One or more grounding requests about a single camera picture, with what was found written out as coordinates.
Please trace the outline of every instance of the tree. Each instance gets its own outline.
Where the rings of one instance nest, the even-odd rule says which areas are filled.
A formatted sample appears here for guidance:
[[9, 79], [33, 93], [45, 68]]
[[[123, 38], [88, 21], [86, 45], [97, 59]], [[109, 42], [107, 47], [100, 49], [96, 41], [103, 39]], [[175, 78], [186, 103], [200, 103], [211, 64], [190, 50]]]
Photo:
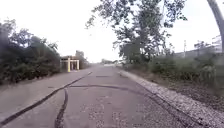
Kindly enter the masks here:
[[216, 19], [216, 23], [218, 25], [221, 40], [222, 40], [222, 52], [224, 52], [224, 20], [222, 17], [222, 13], [218, 7], [216, 0], [207, 0], [207, 2], [213, 12], [215, 19]]
[[87, 62], [87, 60], [86, 60], [86, 58], [84, 56], [84, 52], [83, 51], [77, 50], [76, 54], [75, 54], [75, 57], [76, 57], [76, 59], [79, 60], [80, 69], [83, 69], [83, 68], [85, 68], [87, 66], [88, 62]]
[[198, 43], [194, 44], [194, 47], [197, 49], [198, 56], [200, 54], [200, 51], [205, 50], [206, 52], [208, 52], [208, 50], [210, 50], [206, 49], [208, 46], [210, 46], [210, 44], [205, 43], [204, 41], [199, 41]]
[[[93, 9], [108, 22], [117, 35], [115, 46], [120, 48], [120, 56], [130, 63], [148, 62], [153, 56], [161, 54], [166, 47], [165, 38], [169, 36], [161, 27], [172, 27], [177, 19], [186, 20], [181, 10], [185, 0], [174, 2], [164, 0], [167, 14], [160, 12], [161, 0], [102, 0], [101, 4]], [[86, 26], [93, 24], [95, 15]]]
[[60, 71], [56, 45], [28, 32], [15, 31], [15, 21], [0, 23], [0, 83], [19, 82]]
[[101, 60], [101, 64], [113, 64], [114, 62], [111, 60], [107, 60], [107, 59], [102, 59]]

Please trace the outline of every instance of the small structure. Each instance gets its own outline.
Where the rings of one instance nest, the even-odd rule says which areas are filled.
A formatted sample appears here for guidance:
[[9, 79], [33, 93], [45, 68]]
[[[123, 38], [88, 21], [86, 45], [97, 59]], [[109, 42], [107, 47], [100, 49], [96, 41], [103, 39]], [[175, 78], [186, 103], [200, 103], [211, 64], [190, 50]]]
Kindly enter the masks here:
[[79, 60], [75, 56], [64, 56], [60, 60], [61, 68], [66, 67], [67, 72], [79, 70]]

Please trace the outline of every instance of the dirt shoulder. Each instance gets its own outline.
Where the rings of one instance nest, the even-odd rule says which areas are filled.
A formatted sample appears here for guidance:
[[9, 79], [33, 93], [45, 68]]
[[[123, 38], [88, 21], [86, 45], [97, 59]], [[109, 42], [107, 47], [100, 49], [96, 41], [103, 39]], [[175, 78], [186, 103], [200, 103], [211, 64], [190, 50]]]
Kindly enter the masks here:
[[158, 83], [168, 89], [174, 90], [194, 100], [204, 103], [207, 107], [224, 112], [224, 89], [217, 93], [214, 89], [207, 86], [196, 85], [189, 82], [174, 81], [154, 75], [150, 72], [129, 69], [131, 73], [141, 76], [151, 82]]

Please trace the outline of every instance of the paved path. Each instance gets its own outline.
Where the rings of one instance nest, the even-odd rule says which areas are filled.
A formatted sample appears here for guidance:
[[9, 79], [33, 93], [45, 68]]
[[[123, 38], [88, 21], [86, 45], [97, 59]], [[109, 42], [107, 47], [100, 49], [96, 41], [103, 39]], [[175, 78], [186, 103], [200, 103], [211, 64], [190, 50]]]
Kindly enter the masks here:
[[[117, 73], [119, 70], [115, 67], [96, 67], [31, 84], [35, 84], [34, 87], [45, 83], [45, 86], [56, 89], [90, 71], [90, 75], [61, 89], [47, 101], [4, 125], [3, 128], [184, 128], [180, 119], [146, 96], [150, 92], [120, 76]], [[25, 104], [27, 100], [38, 99], [35, 97], [39, 97], [41, 93], [46, 95], [52, 91], [46, 89], [41, 92], [40, 89], [41, 87], [33, 96], [30, 93], [21, 95], [26, 99], [21, 100], [21, 104]], [[21, 98], [18, 95], [14, 97], [15, 101], [16, 99]], [[8, 104], [10, 108], [16, 105], [8, 103], [7, 99], [1, 101], [0, 98], [1, 105], [3, 102], [6, 103], [4, 106]], [[7, 113], [7, 107], [0, 107], [0, 111], [3, 109]]]

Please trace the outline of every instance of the vegetation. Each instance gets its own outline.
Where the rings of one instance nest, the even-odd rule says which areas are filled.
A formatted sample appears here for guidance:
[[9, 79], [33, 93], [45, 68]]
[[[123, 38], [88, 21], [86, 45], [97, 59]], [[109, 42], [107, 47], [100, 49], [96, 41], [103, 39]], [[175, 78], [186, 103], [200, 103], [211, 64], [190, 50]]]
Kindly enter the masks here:
[[87, 68], [89, 66], [89, 62], [87, 61], [87, 59], [84, 56], [84, 52], [83, 51], [76, 51], [75, 54], [75, 59], [79, 60], [79, 68], [80, 69], [84, 69]]
[[16, 31], [15, 20], [0, 23], [0, 82], [53, 75], [60, 71], [57, 44], [31, 34], [27, 29]]
[[[175, 82], [183, 81], [184, 84], [178, 85], [186, 83], [205, 85], [201, 87], [209, 88], [209, 91], [214, 89], [215, 92], [221, 92], [224, 82], [224, 70], [221, 69], [224, 68], [223, 66], [217, 68], [217, 63], [223, 60], [220, 59], [223, 58], [222, 54], [214, 54], [211, 52], [212, 48], [208, 48], [208, 44], [200, 42], [195, 45], [196, 56], [181, 58], [173, 53], [172, 44], [166, 42], [166, 39], [171, 36], [166, 30], [172, 28], [176, 20], [187, 20], [182, 14], [185, 1], [101, 0], [100, 5], [92, 10], [93, 15], [87, 21], [86, 26], [90, 28], [94, 25], [94, 19], [97, 16], [111, 26], [117, 35], [117, 41], [113, 43], [114, 47], [119, 48], [119, 55], [125, 61], [126, 69], [137, 69], [147, 78], [153, 74]], [[221, 13], [217, 13], [218, 8], [215, 1], [208, 0], [208, 3], [218, 20], [217, 23], [223, 22], [220, 20]], [[211, 101], [214, 106], [220, 103], [217, 101], [222, 101], [217, 100], [219, 99], [217, 97], [211, 98], [214, 95], [210, 93], [203, 95], [205, 91], [198, 91], [199, 93], [194, 94], [192, 90], [196, 90], [197, 86], [191, 87], [193, 89], [190, 89], [188, 94], [195, 95], [196, 98], [193, 97], [195, 99], [200, 100], [199, 95], [202, 97], [201, 101], [209, 102], [210, 99], [214, 99], [214, 102]]]
[[115, 62], [114, 61], [111, 61], [111, 60], [106, 60], [106, 59], [102, 59], [101, 60], [101, 64], [114, 64]]

